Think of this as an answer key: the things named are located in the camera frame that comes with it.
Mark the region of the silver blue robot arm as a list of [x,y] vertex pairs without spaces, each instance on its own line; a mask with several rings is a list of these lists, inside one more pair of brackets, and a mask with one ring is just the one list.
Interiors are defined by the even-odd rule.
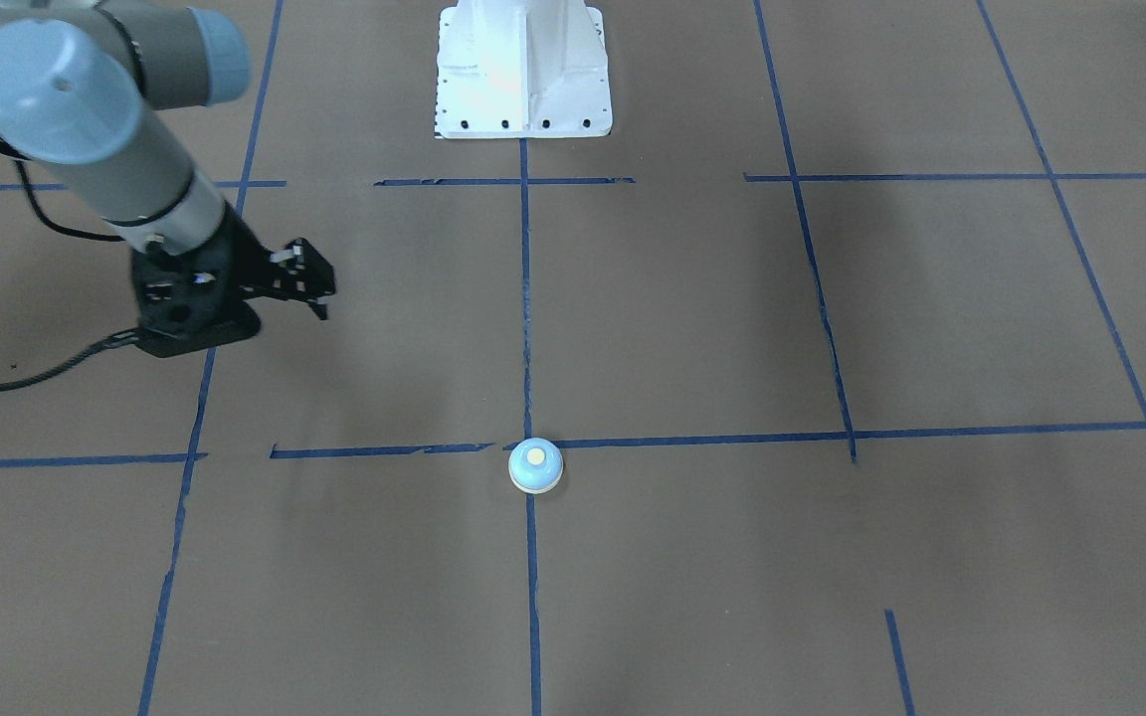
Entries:
[[331,263],[304,239],[265,249],[159,116],[240,99],[251,74],[249,42],[220,11],[0,3],[0,141],[128,245],[142,325],[193,330],[254,297],[327,316]]

